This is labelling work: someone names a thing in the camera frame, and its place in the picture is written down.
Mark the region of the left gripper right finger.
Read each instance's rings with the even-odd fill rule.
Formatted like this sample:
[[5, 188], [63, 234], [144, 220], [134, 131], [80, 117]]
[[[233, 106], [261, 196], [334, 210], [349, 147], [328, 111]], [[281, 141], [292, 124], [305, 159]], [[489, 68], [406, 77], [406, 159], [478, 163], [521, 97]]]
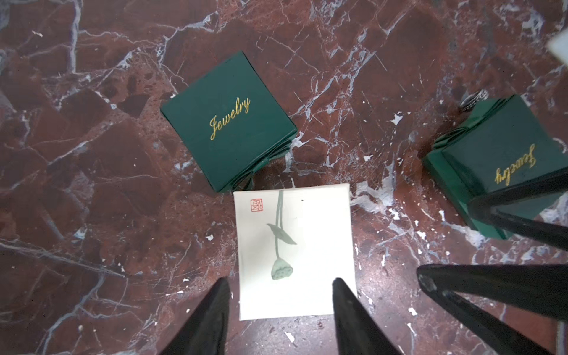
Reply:
[[343, 279], [336, 278], [332, 288], [339, 354], [400, 354]]

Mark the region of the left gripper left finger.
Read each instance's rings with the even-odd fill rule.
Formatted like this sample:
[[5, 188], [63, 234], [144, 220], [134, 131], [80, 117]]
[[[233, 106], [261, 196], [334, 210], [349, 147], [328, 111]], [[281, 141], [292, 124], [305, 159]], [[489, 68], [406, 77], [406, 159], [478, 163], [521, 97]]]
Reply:
[[225, 354], [230, 293], [219, 278], [161, 354]]

